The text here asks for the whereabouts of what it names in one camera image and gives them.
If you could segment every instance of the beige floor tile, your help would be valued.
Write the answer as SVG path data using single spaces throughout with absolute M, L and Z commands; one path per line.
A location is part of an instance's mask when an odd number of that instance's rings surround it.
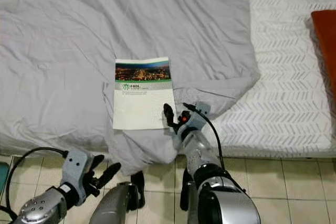
M 317 158 L 307 158 L 307 157 L 283 157 L 283 161 L 307 161 L 307 162 L 316 162 Z
M 325 201 L 289 200 L 293 224 L 329 224 Z
M 247 159 L 251 197 L 287 198 L 281 161 Z
M 283 161 L 289 199 L 324 199 L 317 162 Z
M 9 156 L 0 156 L 0 162 L 7 163 L 8 165 L 11 164 L 12 157 Z
M 145 192 L 146 204 L 138 210 L 138 224 L 173 224 L 174 194 Z
M 125 224 L 137 224 L 138 211 L 129 211 L 125 217 Z
M 281 160 L 279 157 L 244 157 L 246 159 L 256 159 L 256 160 Z
M 231 177 L 241 186 L 242 189 L 246 190 L 247 194 L 249 194 L 245 159 L 225 158 L 224 164 L 225 169 L 228 170 L 228 172 L 231 174 Z
M 253 199 L 262 224 L 290 224 L 286 199 Z
M 62 157 L 45 157 L 42 162 L 39 185 L 58 186 L 62 179 L 62 166 L 65 159 Z
M 327 200 L 336 200 L 336 163 L 319 163 L 324 194 Z
M 91 195 L 81 206 L 72 207 L 65 216 L 64 224 L 88 224 L 102 198 L 103 193 L 101 192 L 97 198 Z
M 26 158 L 15 169 L 12 182 L 21 184 L 37 184 L 38 176 L 40 174 L 43 158 Z
M 188 220 L 188 212 L 180 208 L 181 194 L 175 194 L 175 224 L 186 224 Z
M 327 201 L 330 224 L 336 224 L 336 201 Z
M 331 157 L 327 157 L 327 158 L 318 158 L 317 159 L 318 160 L 318 162 L 333 162 L 333 161 L 336 161 L 336 159 L 335 158 L 331 158 Z
M 175 162 L 168 165 L 151 165 L 143 171 L 145 191 L 174 192 Z
M 9 199 L 11 207 L 15 213 L 18 213 L 23 204 L 34 197 L 36 185 L 12 183 L 10 186 Z M 2 198 L 1 205 L 6 205 L 5 197 Z M 11 219 L 7 214 L 0 211 L 0 220 L 9 221 Z
M 187 167 L 185 156 L 177 156 L 175 159 L 175 192 L 180 193 L 182 190 L 183 172 Z

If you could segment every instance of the orange pillow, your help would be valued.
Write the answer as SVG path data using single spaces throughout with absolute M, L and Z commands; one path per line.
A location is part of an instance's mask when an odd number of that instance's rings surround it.
M 336 10 L 321 10 L 313 12 L 315 32 L 319 38 L 329 74 L 332 91 L 336 101 Z

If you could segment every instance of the green logo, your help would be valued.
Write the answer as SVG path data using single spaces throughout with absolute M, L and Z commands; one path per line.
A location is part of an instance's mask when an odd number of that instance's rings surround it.
M 122 86 L 122 89 L 123 89 L 123 90 L 129 90 L 130 88 L 131 88 L 131 86 L 128 85 L 128 84 L 124 84 L 124 85 Z

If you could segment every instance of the black cable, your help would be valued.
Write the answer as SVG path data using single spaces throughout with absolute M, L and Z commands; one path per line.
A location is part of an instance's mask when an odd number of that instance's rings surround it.
M 223 162 L 223 156 L 222 156 L 222 145 L 220 144 L 219 136 L 217 134 L 215 126 L 212 124 L 212 122 L 209 120 L 209 118 L 207 118 L 201 111 L 197 110 L 194 105 L 187 104 L 187 103 L 183 103 L 183 105 L 185 107 L 187 107 L 187 109 L 189 109 L 193 112 L 196 112 L 198 115 L 203 117 L 203 119 L 210 125 L 211 129 L 213 130 L 213 132 L 215 133 L 215 136 L 216 136 L 220 165 L 221 165 L 222 169 L 225 170 L 225 166 L 224 166 L 224 162 Z
M 6 207 L 1 207 L 0 210 L 5 211 L 6 213 L 9 214 L 9 216 L 11 217 L 12 220 L 15 220 L 17 218 L 17 215 L 13 212 L 13 210 L 10 207 L 10 200 L 9 200 L 9 186 L 11 184 L 11 179 L 13 176 L 13 173 L 15 171 L 15 169 L 17 168 L 17 166 L 22 162 L 22 160 L 24 160 L 28 155 L 30 155 L 33 152 L 37 152 L 37 151 L 53 151 L 53 152 L 57 152 L 59 154 L 62 155 L 62 157 L 66 158 L 68 155 L 68 151 L 62 151 L 60 149 L 56 149 L 56 148 L 51 148 L 51 147 L 39 147 L 39 148 L 35 148 L 32 149 L 31 151 L 27 152 L 26 154 L 24 154 L 21 158 L 19 158 L 19 160 L 14 164 L 13 168 L 10 170 L 8 178 L 7 178 L 7 182 L 6 182 Z

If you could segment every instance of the wrinkled fabric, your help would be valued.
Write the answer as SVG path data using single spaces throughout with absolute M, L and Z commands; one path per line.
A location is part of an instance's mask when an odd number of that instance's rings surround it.
M 249 0 L 0 0 L 0 24 L 3 153 L 108 147 L 116 161 L 139 156 L 125 173 L 171 161 L 164 130 L 108 131 L 103 83 L 113 90 L 117 58 L 169 57 L 177 110 L 205 101 L 213 117 L 259 77 Z

